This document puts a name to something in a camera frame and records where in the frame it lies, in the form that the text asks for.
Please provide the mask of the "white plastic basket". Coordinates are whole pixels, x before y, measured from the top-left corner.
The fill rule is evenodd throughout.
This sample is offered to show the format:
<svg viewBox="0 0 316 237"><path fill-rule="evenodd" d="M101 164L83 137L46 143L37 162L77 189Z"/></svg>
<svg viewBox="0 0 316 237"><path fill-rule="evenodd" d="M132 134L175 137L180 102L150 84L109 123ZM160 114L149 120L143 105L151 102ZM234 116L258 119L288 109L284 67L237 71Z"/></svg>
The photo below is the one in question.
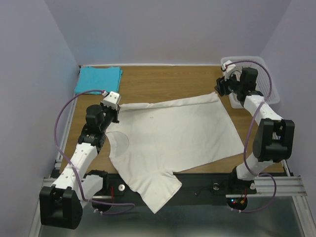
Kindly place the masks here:
<svg viewBox="0 0 316 237"><path fill-rule="evenodd" d="M269 90L270 90L270 82L269 82L269 78L267 73L257 64L253 63L253 62L248 62L248 61L255 61L259 64L261 64L262 66L264 66L267 70L268 67L265 64L265 61L258 56L229 56L229 57L223 57L221 59L221 64L223 65L224 63L226 63L227 61L242 61L242 60L246 60L247 62L242 62L242 63L237 63L235 70L233 72L234 75L236 75L236 78L238 81L241 75L241 71L243 68L246 67L250 67L250 68L255 68L258 71L258 77L256 80L256 90L262 92L262 94L267 97L269 94ZM240 104L240 102L237 99L237 95L235 93L231 93L229 95L229 100L230 100L230 104L231 107L233 109L242 109L242 106ZM267 103L269 105L273 105L273 104L277 104L280 102L280 97L278 94L278 91L274 85L274 82L272 82L272 92L270 97L267 100Z"/></svg>

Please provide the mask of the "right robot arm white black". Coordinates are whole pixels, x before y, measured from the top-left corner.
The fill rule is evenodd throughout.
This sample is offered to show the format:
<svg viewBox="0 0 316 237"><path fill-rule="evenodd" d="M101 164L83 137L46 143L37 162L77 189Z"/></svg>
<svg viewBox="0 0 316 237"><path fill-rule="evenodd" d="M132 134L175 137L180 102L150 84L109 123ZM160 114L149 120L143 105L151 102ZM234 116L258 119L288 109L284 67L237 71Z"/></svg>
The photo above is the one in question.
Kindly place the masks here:
<svg viewBox="0 0 316 237"><path fill-rule="evenodd" d="M215 90L220 96L236 94L242 107L252 115L251 123L258 124L251 155L243 156L243 163L232 170L227 180L228 189L238 193L250 186L267 167L290 158L295 124L279 116L266 102L263 93L256 89L256 69L243 68L239 77L234 74L234 64L223 65L222 71L223 76L217 79Z"/></svg>

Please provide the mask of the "white t shirt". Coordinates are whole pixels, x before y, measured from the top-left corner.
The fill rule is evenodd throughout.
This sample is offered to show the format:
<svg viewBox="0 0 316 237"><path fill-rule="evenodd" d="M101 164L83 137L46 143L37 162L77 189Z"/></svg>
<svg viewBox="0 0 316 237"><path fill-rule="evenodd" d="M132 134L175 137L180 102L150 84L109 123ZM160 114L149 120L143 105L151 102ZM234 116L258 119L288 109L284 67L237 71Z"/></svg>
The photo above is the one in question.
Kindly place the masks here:
<svg viewBox="0 0 316 237"><path fill-rule="evenodd" d="M216 93L160 103L123 104L106 131L109 158L124 182L158 212L181 188L175 173L243 152Z"/></svg>

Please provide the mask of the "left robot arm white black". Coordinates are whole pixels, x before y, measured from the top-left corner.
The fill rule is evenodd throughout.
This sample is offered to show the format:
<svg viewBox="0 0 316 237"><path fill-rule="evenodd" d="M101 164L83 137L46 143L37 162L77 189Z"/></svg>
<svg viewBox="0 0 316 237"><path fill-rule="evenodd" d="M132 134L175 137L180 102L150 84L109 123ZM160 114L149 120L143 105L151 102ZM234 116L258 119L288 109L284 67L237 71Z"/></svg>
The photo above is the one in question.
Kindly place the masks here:
<svg viewBox="0 0 316 237"><path fill-rule="evenodd" d="M70 163L49 187L39 194L42 225L76 229L82 219L83 208L95 193L106 194L110 182L104 171L86 175L92 161L100 153L106 140L106 129L118 123L120 106L103 103L86 109L86 123L78 138Z"/></svg>

